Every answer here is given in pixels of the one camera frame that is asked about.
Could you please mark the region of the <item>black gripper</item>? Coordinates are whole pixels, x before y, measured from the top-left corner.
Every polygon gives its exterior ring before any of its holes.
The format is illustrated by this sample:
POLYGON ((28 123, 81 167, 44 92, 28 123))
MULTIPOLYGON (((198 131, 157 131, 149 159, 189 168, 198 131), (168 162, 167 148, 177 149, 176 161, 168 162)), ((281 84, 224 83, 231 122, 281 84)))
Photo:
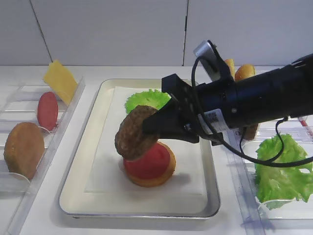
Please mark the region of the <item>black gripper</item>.
POLYGON ((191 85, 184 82, 177 74, 162 78, 161 90, 171 99, 155 114, 143 120, 142 131, 145 134, 157 134, 160 139, 173 139, 198 143, 200 138, 211 141, 213 146, 221 145, 218 137, 207 134, 198 118, 191 85))

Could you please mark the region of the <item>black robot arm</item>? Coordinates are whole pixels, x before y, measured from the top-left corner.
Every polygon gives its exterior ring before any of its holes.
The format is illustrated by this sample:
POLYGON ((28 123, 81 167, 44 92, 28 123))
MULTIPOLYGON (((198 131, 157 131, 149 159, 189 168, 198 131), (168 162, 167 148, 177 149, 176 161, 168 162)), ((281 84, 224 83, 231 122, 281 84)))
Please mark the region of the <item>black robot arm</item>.
POLYGON ((171 99, 143 121, 143 132, 191 143, 206 139, 219 145, 226 129, 313 113, 312 55, 238 82, 222 60, 213 70, 221 77, 207 84, 187 84, 176 74, 164 77, 161 89, 171 99))

